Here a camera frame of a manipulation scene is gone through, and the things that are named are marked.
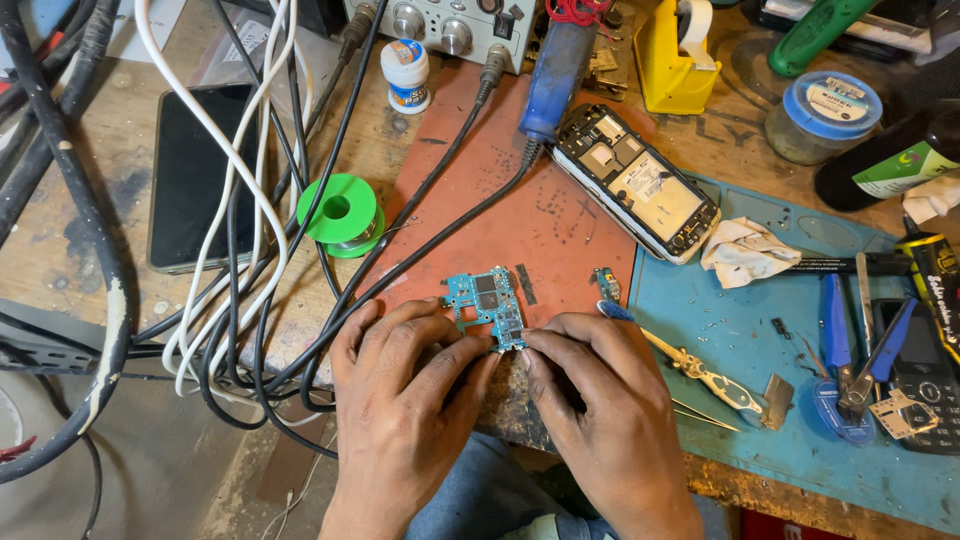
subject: keypad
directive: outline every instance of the keypad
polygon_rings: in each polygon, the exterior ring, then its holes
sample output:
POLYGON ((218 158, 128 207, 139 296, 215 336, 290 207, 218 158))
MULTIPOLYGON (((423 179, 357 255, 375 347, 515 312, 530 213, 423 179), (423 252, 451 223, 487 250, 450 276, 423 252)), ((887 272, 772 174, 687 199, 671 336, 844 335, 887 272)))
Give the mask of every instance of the keypad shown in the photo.
MULTIPOLYGON (((917 433, 903 441, 907 447, 939 454, 960 454, 960 393, 956 383, 925 380, 920 377, 898 377, 897 388, 911 400, 927 404, 940 417, 933 430, 917 433)), ((905 411, 907 424, 922 426, 929 417, 918 406, 905 411)))

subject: solder wire spool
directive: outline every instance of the solder wire spool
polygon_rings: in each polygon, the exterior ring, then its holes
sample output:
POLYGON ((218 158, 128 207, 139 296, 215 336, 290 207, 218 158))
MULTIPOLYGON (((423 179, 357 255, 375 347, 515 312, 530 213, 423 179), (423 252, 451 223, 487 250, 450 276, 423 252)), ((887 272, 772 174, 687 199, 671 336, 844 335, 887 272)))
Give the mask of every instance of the solder wire spool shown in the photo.
MULTIPOLYGON (((319 182, 309 185, 297 203, 297 221, 303 217, 317 194, 319 182)), ((324 245, 336 258, 365 255, 383 235, 383 209, 376 203, 373 188, 350 174, 330 175, 324 196, 306 228, 306 235, 324 245)))

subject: hand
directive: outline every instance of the hand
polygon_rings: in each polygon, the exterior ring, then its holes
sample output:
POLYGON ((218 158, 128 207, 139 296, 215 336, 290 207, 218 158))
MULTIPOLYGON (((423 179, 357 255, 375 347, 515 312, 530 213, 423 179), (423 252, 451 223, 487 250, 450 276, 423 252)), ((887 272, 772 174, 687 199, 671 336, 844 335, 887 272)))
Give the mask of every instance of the hand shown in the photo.
POLYGON ((407 302, 374 324, 379 303, 367 302, 330 346, 340 477, 321 539, 399 538, 466 446, 499 356, 478 360, 451 392, 492 339, 463 337, 439 309, 436 298, 407 302))
POLYGON ((702 539, 670 393, 640 328, 563 313, 523 339, 530 397, 580 488, 620 537, 702 539), (576 387, 578 406, 544 356, 576 387))

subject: white jar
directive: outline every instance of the white jar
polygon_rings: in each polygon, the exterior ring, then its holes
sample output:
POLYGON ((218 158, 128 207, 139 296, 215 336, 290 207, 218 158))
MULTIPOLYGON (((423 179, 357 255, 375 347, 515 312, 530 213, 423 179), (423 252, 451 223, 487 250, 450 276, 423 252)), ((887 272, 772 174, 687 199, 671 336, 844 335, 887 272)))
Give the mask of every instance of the white jar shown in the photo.
POLYGON ((430 105, 430 91, 423 85, 430 74, 430 61, 422 45, 412 39, 387 43, 380 51, 380 67, 390 83, 387 99, 394 109, 417 114, 430 105))

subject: blue circuit board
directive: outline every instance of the blue circuit board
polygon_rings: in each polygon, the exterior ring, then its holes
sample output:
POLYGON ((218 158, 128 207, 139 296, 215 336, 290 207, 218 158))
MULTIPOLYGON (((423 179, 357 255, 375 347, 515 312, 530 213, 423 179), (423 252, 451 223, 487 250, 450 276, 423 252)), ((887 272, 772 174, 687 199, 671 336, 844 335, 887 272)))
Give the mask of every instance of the blue circuit board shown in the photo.
POLYGON ((449 288, 449 294, 440 297, 442 307, 453 307, 457 330, 466 333, 474 325, 493 324, 496 343, 491 351, 503 353, 527 346, 520 337, 523 316, 516 302, 514 276, 503 266, 496 266, 486 274, 457 274, 440 282, 449 288), (464 308, 474 307, 476 319, 464 320, 464 308))
POLYGON ((610 268, 594 268, 593 277, 600 287, 600 297, 608 302, 620 305, 620 282, 616 280, 610 268))

